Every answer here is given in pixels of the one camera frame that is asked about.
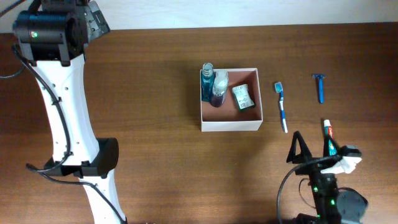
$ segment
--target blue bottle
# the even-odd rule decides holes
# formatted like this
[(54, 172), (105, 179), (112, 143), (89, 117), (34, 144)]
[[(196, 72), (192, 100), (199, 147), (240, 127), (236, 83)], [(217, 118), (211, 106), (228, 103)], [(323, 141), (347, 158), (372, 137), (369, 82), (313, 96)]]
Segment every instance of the blue bottle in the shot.
[(214, 83), (213, 65), (211, 63), (205, 63), (203, 65), (203, 69), (200, 75), (200, 82), (201, 82), (201, 100), (209, 102)]

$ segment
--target box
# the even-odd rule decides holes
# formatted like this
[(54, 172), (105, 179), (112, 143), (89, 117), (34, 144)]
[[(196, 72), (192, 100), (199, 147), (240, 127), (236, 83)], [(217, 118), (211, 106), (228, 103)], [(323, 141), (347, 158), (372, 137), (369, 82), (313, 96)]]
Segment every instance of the box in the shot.
[[(261, 94), (257, 69), (232, 68), (224, 70), (228, 72), (229, 83), (225, 102), (222, 106), (215, 108), (209, 102), (202, 101), (200, 88), (201, 131), (257, 131), (262, 123)], [(250, 98), (256, 104), (256, 107), (239, 111), (232, 88), (243, 84), (248, 84)]]

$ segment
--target bottle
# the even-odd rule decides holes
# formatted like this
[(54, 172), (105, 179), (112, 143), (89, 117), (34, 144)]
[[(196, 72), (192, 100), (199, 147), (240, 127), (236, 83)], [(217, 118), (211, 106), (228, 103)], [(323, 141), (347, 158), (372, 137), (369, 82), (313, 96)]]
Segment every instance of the bottle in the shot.
[(211, 88), (213, 87), (214, 74), (213, 65), (205, 63), (200, 75), (201, 81), (201, 100), (209, 102), (211, 98)]
[(218, 108), (224, 103), (226, 91), (228, 89), (228, 81), (228, 72), (226, 70), (220, 70), (217, 72), (211, 92), (212, 96), (210, 103), (212, 106)]

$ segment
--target toothbrush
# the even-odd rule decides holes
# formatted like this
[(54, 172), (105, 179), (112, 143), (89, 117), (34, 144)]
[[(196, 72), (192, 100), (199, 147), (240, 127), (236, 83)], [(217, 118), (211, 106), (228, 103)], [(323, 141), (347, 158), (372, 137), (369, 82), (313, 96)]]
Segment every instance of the toothbrush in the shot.
[(275, 91), (280, 93), (280, 100), (279, 100), (279, 107), (280, 107), (280, 118), (282, 119), (282, 126), (287, 133), (287, 125), (286, 125), (286, 117), (285, 117), (285, 110), (284, 110), (284, 89), (282, 88), (281, 82), (275, 83)]

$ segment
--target white label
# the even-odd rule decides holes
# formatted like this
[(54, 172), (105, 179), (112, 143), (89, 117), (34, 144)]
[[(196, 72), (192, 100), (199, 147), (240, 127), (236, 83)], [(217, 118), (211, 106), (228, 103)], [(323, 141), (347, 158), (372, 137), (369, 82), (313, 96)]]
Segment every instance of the white label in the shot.
[(254, 102), (250, 99), (248, 90), (249, 88), (247, 84), (232, 88), (232, 92), (234, 93), (239, 109), (241, 110), (254, 105)]

